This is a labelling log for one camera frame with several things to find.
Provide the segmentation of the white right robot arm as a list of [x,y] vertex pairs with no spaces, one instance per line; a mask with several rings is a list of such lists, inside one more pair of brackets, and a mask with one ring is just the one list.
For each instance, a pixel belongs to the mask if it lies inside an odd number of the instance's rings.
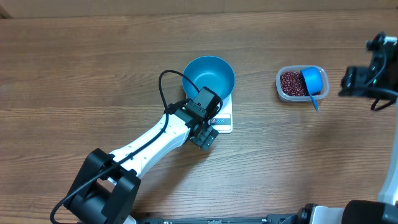
[[350,66],[341,79],[336,114],[325,134],[339,149],[321,147],[306,166],[321,181],[321,192],[355,195],[378,186],[376,201],[350,200],[344,207],[309,203],[286,223],[397,223],[397,144],[383,151],[385,134],[397,134],[397,37],[378,33],[366,42],[368,67]]

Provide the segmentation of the red adzuki beans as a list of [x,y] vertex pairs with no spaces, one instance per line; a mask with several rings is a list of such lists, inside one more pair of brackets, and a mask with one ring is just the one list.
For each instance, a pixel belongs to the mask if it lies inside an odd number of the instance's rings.
[[303,77],[299,72],[284,72],[280,76],[282,91],[289,96],[308,96]]

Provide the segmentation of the blue plastic measuring scoop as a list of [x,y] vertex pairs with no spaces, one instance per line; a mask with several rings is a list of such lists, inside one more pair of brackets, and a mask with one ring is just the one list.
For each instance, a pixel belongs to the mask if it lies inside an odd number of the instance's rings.
[[318,112],[318,103],[316,99],[314,99],[313,95],[321,92],[323,88],[321,73],[319,69],[309,67],[301,70],[300,74],[303,77],[308,96],[310,97],[316,112]]

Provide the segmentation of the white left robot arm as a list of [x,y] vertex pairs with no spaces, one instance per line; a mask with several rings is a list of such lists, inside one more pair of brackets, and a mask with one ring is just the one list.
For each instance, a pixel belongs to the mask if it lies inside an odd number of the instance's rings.
[[130,212],[142,177],[187,140],[208,149],[218,135],[208,122],[222,105],[198,98],[170,104],[157,124],[127,146],[109,154],[95,149],[59,204],[83,223],[134,223]]

